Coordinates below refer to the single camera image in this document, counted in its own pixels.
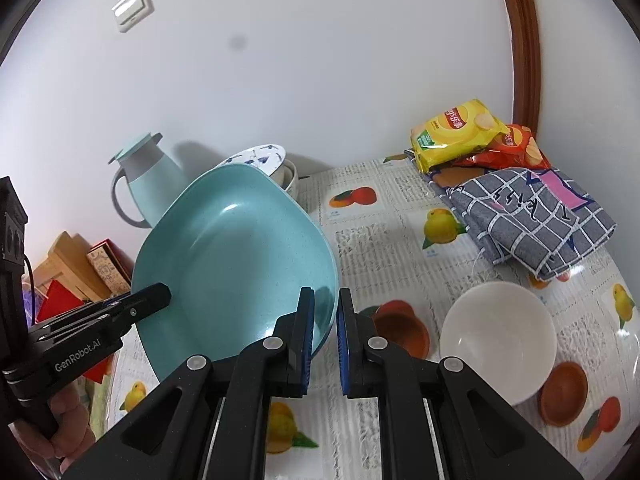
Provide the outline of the large white bowl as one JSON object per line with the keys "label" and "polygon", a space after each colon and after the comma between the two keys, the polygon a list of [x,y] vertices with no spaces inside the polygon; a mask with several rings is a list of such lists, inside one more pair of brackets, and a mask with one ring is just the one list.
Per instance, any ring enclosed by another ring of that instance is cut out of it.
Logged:
{"label": "large white bowl", "polygon": [[290,160],[285,159],[281,166],[271,175],[271,179],[280,185],[293,200],[297,200],[298,172],[296,166]]}

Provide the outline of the white light switch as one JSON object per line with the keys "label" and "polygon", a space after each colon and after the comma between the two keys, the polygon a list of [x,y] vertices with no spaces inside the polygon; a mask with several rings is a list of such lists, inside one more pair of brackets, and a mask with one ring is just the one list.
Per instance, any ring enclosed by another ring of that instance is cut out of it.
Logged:
{"label": "white light switch", "polygon": [[152,0],[119,0],[112,7],[116,26],[123,34],[153,12]]}

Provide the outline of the grey checked cloth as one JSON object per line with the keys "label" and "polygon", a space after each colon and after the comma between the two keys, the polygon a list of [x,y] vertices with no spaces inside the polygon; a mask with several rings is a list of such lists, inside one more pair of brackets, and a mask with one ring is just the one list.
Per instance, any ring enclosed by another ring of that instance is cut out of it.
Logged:
{"label": "grey checked cloth", "polygon": [[548,282],[603,246],[616,223],[559,169],[442,167],[422,176],[480,253]]}

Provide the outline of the wooden board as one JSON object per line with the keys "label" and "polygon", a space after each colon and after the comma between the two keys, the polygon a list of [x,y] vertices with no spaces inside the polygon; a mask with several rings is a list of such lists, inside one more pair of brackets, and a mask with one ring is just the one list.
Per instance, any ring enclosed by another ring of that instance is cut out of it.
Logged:
{"label": "wooden board", "polygon": [[35,289],[48,296],[51,283],[57,281],[83,302],[110,298],[110,289],[87,258],[89,249],[82,236],[63,231],[34,270]]}

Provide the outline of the patterned gift box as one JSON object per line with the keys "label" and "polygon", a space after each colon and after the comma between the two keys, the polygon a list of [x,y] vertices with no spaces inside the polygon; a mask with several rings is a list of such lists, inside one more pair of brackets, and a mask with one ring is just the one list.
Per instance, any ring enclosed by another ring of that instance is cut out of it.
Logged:
{"label": "patterned gift box", "polygon": [[113,296],[130,291],[134,263],[109,238],[93,245],[87,259]]}

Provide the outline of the yellow chips bag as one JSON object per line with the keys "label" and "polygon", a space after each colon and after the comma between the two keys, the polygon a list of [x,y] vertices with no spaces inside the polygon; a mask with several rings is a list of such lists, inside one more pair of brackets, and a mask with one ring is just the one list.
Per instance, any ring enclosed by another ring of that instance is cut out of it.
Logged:
{"label": "yellow chips bag", "polygon": [[509,129],[479,99],[472,99],[413,127],[410,143],[418,169],[432,168],[483,151]]}

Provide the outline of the blue patterned white bowl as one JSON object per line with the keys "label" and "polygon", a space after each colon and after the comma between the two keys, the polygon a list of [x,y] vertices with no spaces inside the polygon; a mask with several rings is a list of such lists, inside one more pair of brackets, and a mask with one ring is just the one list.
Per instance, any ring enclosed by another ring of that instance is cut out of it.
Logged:
{"label": "blue patterned white bowl", "polygon": [[259,169],[278,185],[281,185],[285,176],[285,159],[286,151],[283,146],[267,143],[246,148],[231,155],[220,162],[217,167],[234,164],[251,166]]}

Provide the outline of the blue square plate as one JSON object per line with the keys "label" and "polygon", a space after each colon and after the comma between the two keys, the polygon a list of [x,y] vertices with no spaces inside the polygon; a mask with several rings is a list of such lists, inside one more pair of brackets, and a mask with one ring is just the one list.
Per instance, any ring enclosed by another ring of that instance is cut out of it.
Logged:
{"label": "blue square plate", "polygon": [[223,166],[193,181],[143,242],[131,289],[156,283],[170,304],[138,322],[154,374],[168,377],[189,356],[236,356],[274,333],[314,291],[311,351],[335,321],[338,273],[331,247],[306,211],[262,171]]}

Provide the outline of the brown wooden door frame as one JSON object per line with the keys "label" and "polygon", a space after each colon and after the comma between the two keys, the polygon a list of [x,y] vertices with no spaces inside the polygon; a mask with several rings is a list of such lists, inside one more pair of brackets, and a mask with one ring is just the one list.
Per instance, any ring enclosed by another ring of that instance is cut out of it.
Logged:
{"label": "brown wooden door frame", "polygon": [[538,131],[541,50],[535,0],[504,0],[511,29],[512,122]]}

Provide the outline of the fruit print tablecloth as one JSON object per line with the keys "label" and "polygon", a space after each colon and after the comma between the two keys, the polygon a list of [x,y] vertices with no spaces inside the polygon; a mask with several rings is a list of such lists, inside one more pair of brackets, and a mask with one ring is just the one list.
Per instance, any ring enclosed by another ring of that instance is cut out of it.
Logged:
{"label": "fruit print tablecloth", "polygon": [[[613,292],[623,275],[606,250],[540,286],[516,263],[490,264],[466,235],[424,248],[425,217],[440,203],[406,160],[372,160],[316,174],[299,183],[298,200],[329,241],[356,308],[408,302],[432,338],[454,300],[473,286],[498,280],[530,286],[552,315],[556,357],[579,364],[589,390],[580,415],[562,428],[542,420],[535,400],[518,411],[585,478],[611,477],[639,422],[639,327],[614,318]],[[378,407],[342,395],[334,339],[312,362],[308,396],[291,408],[314,446],[269,456],[268,478],[380,476]]]}

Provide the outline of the light blue thermos jug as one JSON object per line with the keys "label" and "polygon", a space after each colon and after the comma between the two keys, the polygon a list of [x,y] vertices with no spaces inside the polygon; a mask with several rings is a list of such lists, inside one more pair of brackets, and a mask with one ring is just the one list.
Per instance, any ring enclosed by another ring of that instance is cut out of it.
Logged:
{"label": "light blue thermos jug", "polygon": [[[119,164],[111,185],[112,204],[119,217],[135,228],[153,229],[190,184],[184,171],[160,148],[162,139],[160,132],[145,133],[108,161]],[[126,180],[142,220],[130,218],[120,206],[116,194],[120,179]]]}

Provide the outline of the brown clay bowl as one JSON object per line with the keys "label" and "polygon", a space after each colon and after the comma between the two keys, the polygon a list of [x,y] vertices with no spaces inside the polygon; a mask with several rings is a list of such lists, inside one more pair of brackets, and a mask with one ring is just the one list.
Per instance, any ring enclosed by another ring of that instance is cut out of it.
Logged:
{"label": "brown clay bowl", "polygon": [[404,348],[410,356],[426,359],[430,353],[431,337],[425,324],[404,300],[390,300],[372,315],[378,334]]}
{"label": "brown clay bowl", "polygon": [[538,412],[545,424],[564,427],[579,416],[588,396],[588,378],[577,363],[558,364],[538,393]]}

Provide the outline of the white ceramic bowl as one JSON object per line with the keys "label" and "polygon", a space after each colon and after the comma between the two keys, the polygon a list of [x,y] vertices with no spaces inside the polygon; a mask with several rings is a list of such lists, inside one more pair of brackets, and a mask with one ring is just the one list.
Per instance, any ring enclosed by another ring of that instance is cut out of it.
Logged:
{"label": "white ceramic bowl", "polygon": [[440,330],[439,352],[468,364],[506,402],[531,398],[556,357],[552,316],[528,289],[488,282],[462,294]]}

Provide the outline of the red chips bag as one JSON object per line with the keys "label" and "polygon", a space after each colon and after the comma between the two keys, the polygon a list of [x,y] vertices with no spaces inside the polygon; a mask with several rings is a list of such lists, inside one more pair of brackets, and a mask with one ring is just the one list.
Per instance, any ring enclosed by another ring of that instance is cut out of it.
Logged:
{"label": "red chips bag", "polygon": [[538,148],[535,133],[521,125],[507,125],[507,133],[497,134],[484,151],[455,160],[456,167],[500,170],[511,167],[550,169],[551,164]]}

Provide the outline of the red paper bag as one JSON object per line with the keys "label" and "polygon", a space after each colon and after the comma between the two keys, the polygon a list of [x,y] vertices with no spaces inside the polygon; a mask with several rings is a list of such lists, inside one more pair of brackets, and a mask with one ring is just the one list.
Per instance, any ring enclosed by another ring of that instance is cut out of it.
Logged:
{"label": "red paper bag", "polygon": [[[55,315],[65,313],[69,310],[73,310],[82,306],[82,301],[76,297],[70,290],[62,285],[58,280],[52,280],[46,295],[46,299],[43,300],[39,313],[36,315],[36,321],[38,323],[53,318]],[[111,371],[113,356],[108,356],[99,364],[91,367],[88,372],[85,372],[84,377],[102,384],[103,377]]]}

